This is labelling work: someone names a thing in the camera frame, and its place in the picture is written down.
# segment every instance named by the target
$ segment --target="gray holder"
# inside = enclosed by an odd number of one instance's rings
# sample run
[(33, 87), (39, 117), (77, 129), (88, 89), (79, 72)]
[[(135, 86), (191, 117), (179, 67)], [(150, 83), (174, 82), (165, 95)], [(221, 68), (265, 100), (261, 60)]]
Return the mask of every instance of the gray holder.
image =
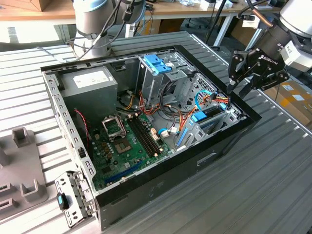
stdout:
[(0, 220), (46, 199), (34, 133), (17, 128), (0, 137)]

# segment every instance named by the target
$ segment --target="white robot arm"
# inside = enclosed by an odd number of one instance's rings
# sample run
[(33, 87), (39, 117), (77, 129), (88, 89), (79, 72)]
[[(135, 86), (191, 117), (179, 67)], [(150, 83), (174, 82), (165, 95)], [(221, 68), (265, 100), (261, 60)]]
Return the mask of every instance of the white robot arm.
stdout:
[[(145, 0), (74, 0), (77, 33), (74, 51), (77, 60), (105, 56), (109, 44), (126, 23), (139, 22), (145, 14)], [(107, 31), (121, 24), (118, 34), (109, 40)]]

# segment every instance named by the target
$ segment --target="blue tab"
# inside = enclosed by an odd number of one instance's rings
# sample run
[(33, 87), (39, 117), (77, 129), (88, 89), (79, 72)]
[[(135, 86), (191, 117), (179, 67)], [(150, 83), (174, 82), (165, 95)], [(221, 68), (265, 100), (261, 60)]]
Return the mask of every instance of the blue tab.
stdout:
[(195, 122), (198, 122), (206, 117), (207, 116), (202, 111), (199, 111), (192, 115), (192, 120), (194, 120)]
[(157, 55), (145, 55), (144, 59), (156, 74), (163, 74), (172, 70), (171, 67), (167, 67), (163, 60), (160, 59)]
[(226, 108), (227, 108), (227, 105), (225, 105), (224, 103), (221, 103), (220, 106), (221, 106), (221, 108), (222, 108), (224, 111), (225, 111)]
[(58, 196), (58, 203), (62, 204), (62, 202), (63, 202), (62, 196)]
[(187, 130), (188, 130), (188, 128), (185, 128), (185, 129), (184, 129), (184, 131), (183, 131), (183, 133), (182, 133), (182, 136), (181, 136), (179, 142), (177, 143), (177, 146), (178, 146), (178, 147), (179, 147), (180, 144), (182, 143), (182, 140), (183, 140), (183, 138), (185, 137), (185, 134), (187, 133)]

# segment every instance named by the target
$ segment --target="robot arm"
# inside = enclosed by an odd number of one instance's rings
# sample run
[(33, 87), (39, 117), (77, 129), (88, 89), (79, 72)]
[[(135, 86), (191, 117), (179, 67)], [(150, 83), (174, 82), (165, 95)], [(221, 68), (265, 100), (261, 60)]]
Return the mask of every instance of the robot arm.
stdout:
[(91, 59), (109, 54), (107, 30), (113, 25), (139, 22), (145, 14), (145, 0), (74, 0), (77, 33), (74, 51)]
[(253, 75), (239, 93), (243, 98), (252, 89), (266, 90), (289, 79), (285, 65), (306, 72), (312, 67), (312, 0), (289, 0), (280, 17), (249, 51), (234, 50), (229, 66), (232, 90)]

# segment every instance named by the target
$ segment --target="metal work surface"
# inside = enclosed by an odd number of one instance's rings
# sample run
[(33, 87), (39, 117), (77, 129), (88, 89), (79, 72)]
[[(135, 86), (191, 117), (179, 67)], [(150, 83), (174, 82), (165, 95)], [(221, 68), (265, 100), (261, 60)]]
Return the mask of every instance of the metal work surface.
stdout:
[[(227, 63), (186, 32), (119, 39), (116, 55), (183, 45), (225, 83)], [(50, 47), (73, 59), (67, 46)], [(0, 53), (0, 136), (18, 126), (35, 132), (49, 198), (0, 221), (0, 233), (99, 233), (90, 218), (69, 230), (53, 180), (72, 170), (39, 67), (58, 63), (36, 49)], [(262, 119), (229, 154), (122, 219), (105, 233), (303, 233), (312, 224), (312, 138), (261, 92), (245, 101)]]

